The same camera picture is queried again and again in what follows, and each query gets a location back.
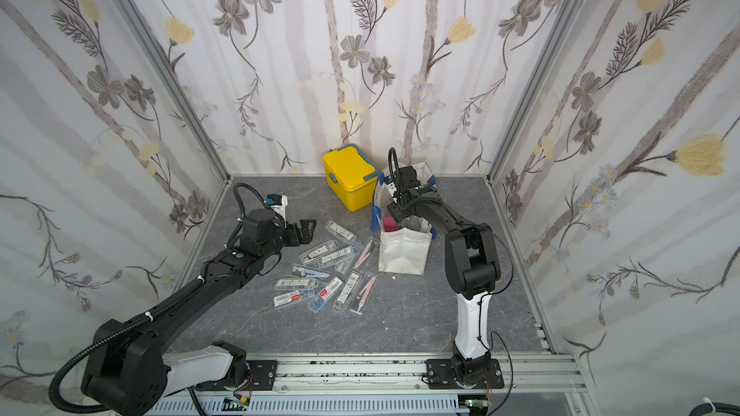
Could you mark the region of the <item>pink plastic case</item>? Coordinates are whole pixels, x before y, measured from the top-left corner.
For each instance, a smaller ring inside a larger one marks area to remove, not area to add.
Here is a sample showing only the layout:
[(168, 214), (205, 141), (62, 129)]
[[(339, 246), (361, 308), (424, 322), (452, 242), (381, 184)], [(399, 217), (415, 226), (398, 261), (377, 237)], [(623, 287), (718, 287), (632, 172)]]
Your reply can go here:
[(400, 228), (399, 223), (397, 223), (397, 221), (395, 221), (391, 216), (387, 216), (382, 219), (382, 227), (385, 232), (395, 232)]

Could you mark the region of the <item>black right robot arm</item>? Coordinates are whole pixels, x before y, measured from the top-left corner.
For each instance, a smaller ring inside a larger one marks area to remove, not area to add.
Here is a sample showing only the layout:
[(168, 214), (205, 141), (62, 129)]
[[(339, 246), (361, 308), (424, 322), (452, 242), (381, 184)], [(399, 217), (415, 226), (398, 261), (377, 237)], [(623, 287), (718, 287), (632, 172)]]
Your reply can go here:
[(417, 217), (443, 238), (445, 275), (457, 295), (458, 320), (450, 374), (461, 387), (473, 388), (493, 371), (488, 335), (489, 304), (502, 271), (496, 235), (447, 205), (433, 185), (423, 184), (412, 166), (389, 160), (387, 184), (393, 187), (387, 211), (400, 223)]

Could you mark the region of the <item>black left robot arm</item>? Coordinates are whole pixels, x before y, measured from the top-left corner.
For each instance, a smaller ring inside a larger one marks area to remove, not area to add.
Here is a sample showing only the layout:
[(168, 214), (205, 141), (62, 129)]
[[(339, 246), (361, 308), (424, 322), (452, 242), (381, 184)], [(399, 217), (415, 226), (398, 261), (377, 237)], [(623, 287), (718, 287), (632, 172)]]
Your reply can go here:
[(310, 244), (316, 225), (313, 219), (287, 223), (269, 207), (241, 215), (224, 249), (195, 279), (126, 322), (102, 325), (92, 344), (52, 377), (50, 402), (73, 414), (144, 415), (165, 396), (243, 369), (239, 350), (215, 345), (198, 352), (206, 364), (188, 379), (185, 364), (167, 351), (210, 308), (262, 275), (268, 259)]

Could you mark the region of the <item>clear case pink compass upper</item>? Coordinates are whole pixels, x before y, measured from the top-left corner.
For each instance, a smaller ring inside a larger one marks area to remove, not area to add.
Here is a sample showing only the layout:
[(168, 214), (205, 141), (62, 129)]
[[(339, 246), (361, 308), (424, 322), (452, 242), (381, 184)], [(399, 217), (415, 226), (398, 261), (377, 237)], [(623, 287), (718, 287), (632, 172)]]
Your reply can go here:
[(353, 268), (355, 270), (360, 270), (369, 261), (378, 245), (379, 242), (375, 237), (368, 237), (362, 245), (362, 250), (360, 251), (357, 261), (354, 263)]

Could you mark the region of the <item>yellow lidded storage box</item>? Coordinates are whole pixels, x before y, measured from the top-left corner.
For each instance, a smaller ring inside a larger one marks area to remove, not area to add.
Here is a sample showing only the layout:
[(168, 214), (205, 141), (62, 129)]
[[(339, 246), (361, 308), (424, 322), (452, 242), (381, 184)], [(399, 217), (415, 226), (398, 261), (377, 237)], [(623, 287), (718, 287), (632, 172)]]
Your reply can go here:
[(323, 156), (327, 183), (350, 212), (373, 202), (381, 170), (355, 144), (332, 150)]

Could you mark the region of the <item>clear case red mark label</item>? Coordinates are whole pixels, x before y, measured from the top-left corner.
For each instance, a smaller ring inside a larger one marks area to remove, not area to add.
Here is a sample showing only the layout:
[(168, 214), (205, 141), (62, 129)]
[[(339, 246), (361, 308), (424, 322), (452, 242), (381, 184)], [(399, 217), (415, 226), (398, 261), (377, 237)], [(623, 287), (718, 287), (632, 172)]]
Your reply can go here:
[(299, 289), (279, 294), (273, 297), (273, 308), (285, 309), (291, 305), (300, 304), (311, 298), (313, 294), (313, 289)]

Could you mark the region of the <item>clear case white barcode label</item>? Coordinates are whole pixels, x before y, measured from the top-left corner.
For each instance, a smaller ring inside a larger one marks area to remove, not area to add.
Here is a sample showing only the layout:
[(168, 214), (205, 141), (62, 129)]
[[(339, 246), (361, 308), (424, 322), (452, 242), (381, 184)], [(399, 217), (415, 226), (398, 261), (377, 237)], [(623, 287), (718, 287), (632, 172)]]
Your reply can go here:
[(344, 312), (348, 308), (352, 299), (356, 296), (358, 289), (360, 289), (362, 279), (363, 274), (357, 271), (352, 271), (352, 273), (348, 275), (338, 297), (335, 299), (333, 310)]

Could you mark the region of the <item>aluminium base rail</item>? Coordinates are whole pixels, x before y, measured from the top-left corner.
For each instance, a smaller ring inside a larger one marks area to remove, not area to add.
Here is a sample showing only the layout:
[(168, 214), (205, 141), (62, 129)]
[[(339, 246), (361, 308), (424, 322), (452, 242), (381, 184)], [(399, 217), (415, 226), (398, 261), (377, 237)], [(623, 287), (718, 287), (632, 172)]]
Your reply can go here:
[(438, 377), (440, 354), (258, 354), (250, 387), (198, 393), (208, 415), (596, 415), (566, 354), (500, 352), (467, 389)]

